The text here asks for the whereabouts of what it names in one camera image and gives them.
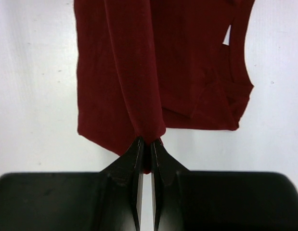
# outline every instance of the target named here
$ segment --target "white background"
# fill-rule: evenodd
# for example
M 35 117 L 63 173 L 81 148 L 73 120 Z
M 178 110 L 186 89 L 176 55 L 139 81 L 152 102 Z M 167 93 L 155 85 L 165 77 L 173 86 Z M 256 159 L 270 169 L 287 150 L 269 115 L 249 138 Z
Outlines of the white background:
M 0 175 L 99 171 L 117 156 L 79 136 L 72 0 L 0 0 Z M 298 189 L 298 0 L 256 0 L 246 37 L 255 88 L 238 131 L 168 129 L 189 169 L 277 171 Z M 153 230 L 145 176 L 142 230 Z

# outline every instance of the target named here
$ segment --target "red fabric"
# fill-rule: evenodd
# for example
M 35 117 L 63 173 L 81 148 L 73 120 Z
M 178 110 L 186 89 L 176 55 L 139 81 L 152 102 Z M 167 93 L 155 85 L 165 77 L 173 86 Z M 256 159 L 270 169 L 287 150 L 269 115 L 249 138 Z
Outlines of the red fabric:
M 253 3 L 75 0 L 79 134 L 121 155 L 166 127 L 236 130 L 253 88 L 244 61 Z

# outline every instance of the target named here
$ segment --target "maroon shirt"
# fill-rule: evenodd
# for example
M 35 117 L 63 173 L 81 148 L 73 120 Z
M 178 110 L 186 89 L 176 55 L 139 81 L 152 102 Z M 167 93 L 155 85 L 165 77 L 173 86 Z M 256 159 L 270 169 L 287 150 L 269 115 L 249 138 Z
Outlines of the maroon shirt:
M 253 3 L 75 0 L 79 134 L 121 155 L 166 127 L 236 130 L 253 88 L 244 61 Z

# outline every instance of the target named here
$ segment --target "white wall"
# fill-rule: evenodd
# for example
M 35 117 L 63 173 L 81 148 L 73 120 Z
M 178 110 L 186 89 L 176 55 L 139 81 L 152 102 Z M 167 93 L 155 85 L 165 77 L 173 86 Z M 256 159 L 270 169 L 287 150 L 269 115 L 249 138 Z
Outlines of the white wall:
M 72 0 L 0 0 L 0 175 L 99 171 L 116 159 L 76 133 Z M 277 171 L 298 189 L 298 0 L 256 0 L 246 38 L 255 85 L 236 132 L 168 129 L 186 167 Z M 142 230 L 152 230 L 145 177 Z

